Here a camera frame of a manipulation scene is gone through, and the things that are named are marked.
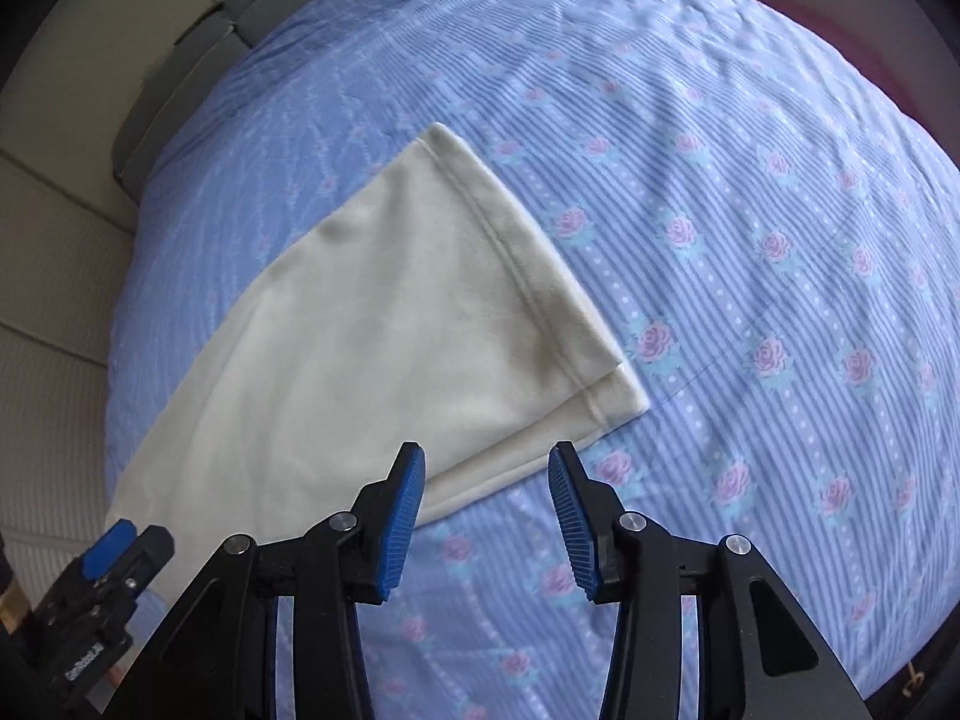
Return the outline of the cream white pants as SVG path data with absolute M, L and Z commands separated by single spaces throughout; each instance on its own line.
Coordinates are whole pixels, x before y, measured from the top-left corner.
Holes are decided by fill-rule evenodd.
M 109 513 L 174 539 L 174 600 L 236 533 L 347 509 L 421 445 L 433 522 L 642 415 L 622 345 L 462 138 L 418 135 L 249 284 L 122 472 Z

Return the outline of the beige ribbed wardrobe panel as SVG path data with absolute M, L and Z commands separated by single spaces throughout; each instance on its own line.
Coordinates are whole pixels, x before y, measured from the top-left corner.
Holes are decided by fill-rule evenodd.
M 132 238 L 2 164 L 2 536 L 29 601 L 103 531 L 110 321 Z

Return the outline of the blue floral bed sheet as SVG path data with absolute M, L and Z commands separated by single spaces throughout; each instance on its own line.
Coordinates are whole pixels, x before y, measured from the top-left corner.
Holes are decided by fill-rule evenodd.
M 583 450 L 750 538 L 878 718 L 958 712 L 958 171 L 755 0 L 309 0 L 172 138 L 109 358 L 107 499 L 249 284 L 416 135 L 466 140 L 646 413 Z

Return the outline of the grey padded headboard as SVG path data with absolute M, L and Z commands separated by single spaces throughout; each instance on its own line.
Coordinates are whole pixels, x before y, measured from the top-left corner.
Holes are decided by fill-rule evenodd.
M 244 55 L 313 0 L 217 0 L 146 75 L 112 144 L 117 184 L 140 200 L 161 151 Z

